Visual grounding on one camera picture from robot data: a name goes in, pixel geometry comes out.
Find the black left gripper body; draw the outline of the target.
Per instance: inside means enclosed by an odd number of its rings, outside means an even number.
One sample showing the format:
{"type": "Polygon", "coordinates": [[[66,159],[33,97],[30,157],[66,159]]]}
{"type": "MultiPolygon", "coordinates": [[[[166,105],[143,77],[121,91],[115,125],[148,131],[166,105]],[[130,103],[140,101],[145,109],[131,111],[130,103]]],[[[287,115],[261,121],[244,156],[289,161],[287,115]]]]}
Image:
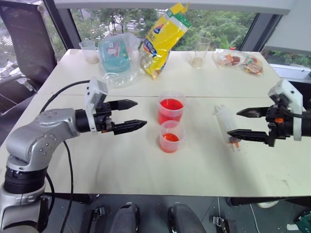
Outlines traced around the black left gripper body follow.
{"type": "Polygon", "coordinates": [[[116,110],[116,102],[109,101],[95,108],[94,121],[98,132],[106,133],[114,131],[114,122],[111,119],[112,111],[116,110]]]}

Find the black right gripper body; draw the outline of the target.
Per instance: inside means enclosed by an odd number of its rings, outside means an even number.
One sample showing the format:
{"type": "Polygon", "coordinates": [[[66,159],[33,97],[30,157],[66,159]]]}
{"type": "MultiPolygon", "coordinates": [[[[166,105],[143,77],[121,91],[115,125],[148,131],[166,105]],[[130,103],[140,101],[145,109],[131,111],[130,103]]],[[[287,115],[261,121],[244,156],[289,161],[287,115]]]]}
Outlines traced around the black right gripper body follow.
{"type": "Polygon", "coordinates": [[[275,104],[267,110],[265,120],[268,123],[269,133],[266,144],[270,147],[275,145],[277,139],[285,140],[293,136],[294,117],[285,104],[284,98],[277,98],[275,104]]]}

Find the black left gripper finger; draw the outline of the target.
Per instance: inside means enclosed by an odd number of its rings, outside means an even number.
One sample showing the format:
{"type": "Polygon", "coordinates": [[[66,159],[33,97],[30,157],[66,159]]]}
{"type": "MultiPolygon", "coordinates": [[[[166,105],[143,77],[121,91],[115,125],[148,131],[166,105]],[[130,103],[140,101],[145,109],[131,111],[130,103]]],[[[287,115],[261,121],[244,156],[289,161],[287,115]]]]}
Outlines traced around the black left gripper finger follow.
{"type": "Polygon", "coordinates": [[[109,101],[108,104],[110,105],[111,111],[127,110],[138,105],[138,103],[133,100],[114,100],[114,101],[109,101]]]}
{"type": "Polygon", "coordinates": [[[124,123],[114,124],[113,125],[113,133],[114,135],[119,135],[123,133],[130,133],[142,128],[147,124],[147,121],[144,120],[129,120],[124,123]]]}

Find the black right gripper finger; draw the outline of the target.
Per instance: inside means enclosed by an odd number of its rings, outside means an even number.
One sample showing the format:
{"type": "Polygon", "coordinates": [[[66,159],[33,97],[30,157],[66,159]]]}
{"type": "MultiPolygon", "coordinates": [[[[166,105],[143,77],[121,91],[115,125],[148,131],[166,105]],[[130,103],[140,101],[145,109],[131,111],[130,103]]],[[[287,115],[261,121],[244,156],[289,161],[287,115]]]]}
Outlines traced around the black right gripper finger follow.
{"type": "Polygon", "coordinates": [[[252,131],[252,130],[246,130],[246,129],[237,129],[237,130],[227,131],[227,133],[230,136],[241,139],[241,140],[262,142],[266,145],[269,145],[268,134],[266,132],[252,131]]]}
{"type": "Polygon", "coordinates": [[[252,107],[246,108],[236,113],[238,116],[247,118],[260,118],[265,117],[268,112],[268,107],[252,107]]]}

